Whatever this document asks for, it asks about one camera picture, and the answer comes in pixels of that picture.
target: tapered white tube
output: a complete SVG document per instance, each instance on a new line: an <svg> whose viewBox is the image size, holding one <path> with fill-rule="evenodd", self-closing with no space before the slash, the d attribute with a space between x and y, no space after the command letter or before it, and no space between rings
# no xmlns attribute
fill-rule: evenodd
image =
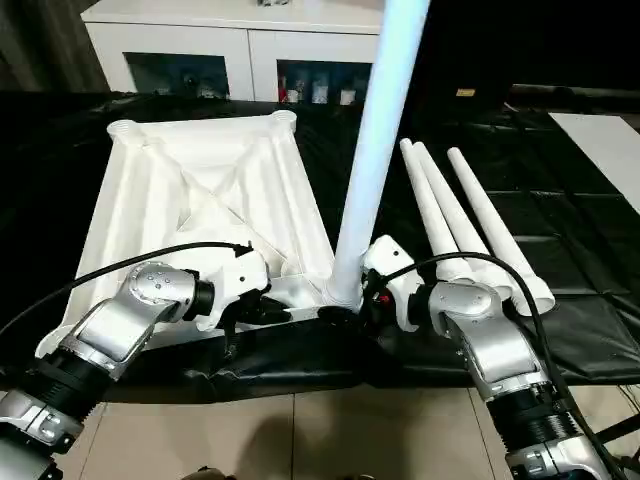
<svg viewBox="0 0 640 480"><path fill-rule="evenodd" d="M522 250L511 236L509 229L500 218L489 196L480 185L471 167L458 148L447 152L458 179L462 184L469 203L473 207L489 244L496 256L511 265L524 279L536 301L540 313L548 312L555 305L555 298L544 280L536 276L525 258ZM513 304L521 315L531 315L531 311L520 288L515 288L512 296Z"/></svg>
<svg viewBox="0 0 640 480"><path fill-rule="evenodd" d="M400 141L400 150L407 166L407 173L418 202L422 223L429 237L429 244L434 255L457 252L458 246L449 231L447 222L442 216L436 197L431 191L427 177L422 171L416 151L407 138ZM471 267L463 258L452 258L438 262L436 277L445 282L473 282Z"/></svg>
<svg viewBox="0 0 640 480"><path fill-rule="evenodd" d="M476 232L471 220L467 217L427 148L422 142L418 142L413 146L413 150L458 248L464 252L488 254L489 250ZM493 288L498 292L501 300L506 300L511 296L511 281L504 270L493 263L477 258L469 258L468 262L476 282L484 283Z"/></svg>
<svg viewBox="0 0 640 480"><path fill-rule="evenodd" d="M329 304L360 307L362 258L371 243L429 0L386 0L331 278Z"/></svg>

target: white tube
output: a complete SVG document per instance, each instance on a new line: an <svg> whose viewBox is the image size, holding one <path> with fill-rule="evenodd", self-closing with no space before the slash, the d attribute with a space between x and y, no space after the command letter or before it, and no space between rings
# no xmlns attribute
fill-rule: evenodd
<svg viewBox="0 0 640 480"><path fill-rule="evenodd" d="M422 223L429 237L429 244L434 255L457 252L458 246L453 239L447 222L442 216L436 197L431 191L429 182L422 171L417 152L411 141L407 138L400 141L400 150L407 166L409 180L413 187L413 193L418 202L418 209L422 217ZM471 267L463 258L452 258L438 262L436 277L445 282L462 281L473 282Z"/></svg>
<svg viewBox="0 0 640 480"><path fill-rule="evenodd" d="M331 278L323 296L358 309L362 256L369 248L429 0L387 0L365 100Z"/></svg>
<svg viewBox="0 0 640 480"><path fill-rule="evenodd" d="M511 236L507 226L500 218L498 211L491 203L489 196L473 174L471 167L469 167L460 150L455 147L451 148L447 155L494 253L522 275L536 301L538 311L540 313L548 312L556 303L551 290L549 290L545 281L537 277L533 272L531 265L529 265L522 250L520 250L520 247ZM519 288L514 290L512 300L520 315L531 316L529 306Z"/></svg>
<svg viewBox="0 0 640 480"><path fill-rule="evenodd" d="M438 169L436 162L431 158L427 148L422 142L418 142L413 146L413 150L460 250L488 254L489 250ZM477 258L469 258L467 261L473 270L476 282L484 283L493 288L503 301L511 296L511 281L504 270L493 263Z"/></svg>

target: black table cover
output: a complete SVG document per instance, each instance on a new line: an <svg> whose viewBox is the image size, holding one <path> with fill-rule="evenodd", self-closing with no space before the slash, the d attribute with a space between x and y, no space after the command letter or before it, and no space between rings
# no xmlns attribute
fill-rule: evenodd
<svg viewBox="0 0 640 480"><path fill-rule="evenodd" d="M268 114L275 104L142 95L0 94L3 204L0 324L73 278L109 158L106 126ZM291 107L296 140L335 247L361 111ZM640 383L640 217L569 137L544 114L482 114L406 120L458 198L446 150L459 146L556 308L544 316L558 364L573 384ZM396 151L374 232L414 258L431 252L404 163ZM5 387L63 315L67 298L42 307L0 337ZM513 315L508 304L508 314ZM222 363L217 338L145 352L109 394L136 402L226 401L340 388L471 385L452 343L428 327L385 328L375 340L320 320L242 334Z"/></svg>

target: black cylindrical joint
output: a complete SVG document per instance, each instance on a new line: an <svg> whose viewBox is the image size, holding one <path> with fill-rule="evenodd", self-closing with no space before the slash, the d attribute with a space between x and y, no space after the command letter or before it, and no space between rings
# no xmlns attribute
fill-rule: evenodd
<svg viewBox="0 0 640 480"><path fill-rule="evenodd" d="M578 433L550 384L509 393L487 403L508 452Z"/></svg>
<svg viewBox="0 0 640 480"><path fill-rule="evenodd" d="M58 348L26 372L21 387L28 395L82 422L112 383L106 370Z"/></svg>
<svg viewBox="0 0 640 480"><path fill-rule="evenodd" d="M213 283L200 280L200 274L195 270L185 270L185 272L193 275L196 282L191 305L189 305L189 309L182 316L184 321L190 322L196 318L196 315L207 316L211 313L211 310L213 310L213 301L216 298L216 289Z"/></svg>

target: black plastic sheet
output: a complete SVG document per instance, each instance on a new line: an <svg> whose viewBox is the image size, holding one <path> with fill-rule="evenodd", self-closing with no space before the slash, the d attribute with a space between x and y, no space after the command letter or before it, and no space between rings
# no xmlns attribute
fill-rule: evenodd
<svg viewBox="0 0 640 480"><path fill-rule="evenodd" d="M109 123L247 116L279 108L121 94L2 94L0 101L5 116L0 324L73 278L109 158ZM360 111L292 109L298 114L298 147L335 247ZM544 323L568 380L639 383L640 217L555 122L538 114L439 122L414 115L402 133L427 144L464 203L446 159L447 148L462 149L530 263L556 294L558 304ZM431 255L399 151L375 227L374 235L381 234L393 236L416 259ZM5 384L60 323L66 301L42 307L0 337ZM508 304L505 308L514 314ZM222 363L223 348L218 338L145 352L110 399L209 402L362 382L471 384L453 344L427 326L416 334L390 326L365 339L317 320L242 334L240 355L230 364Z"/></svg>

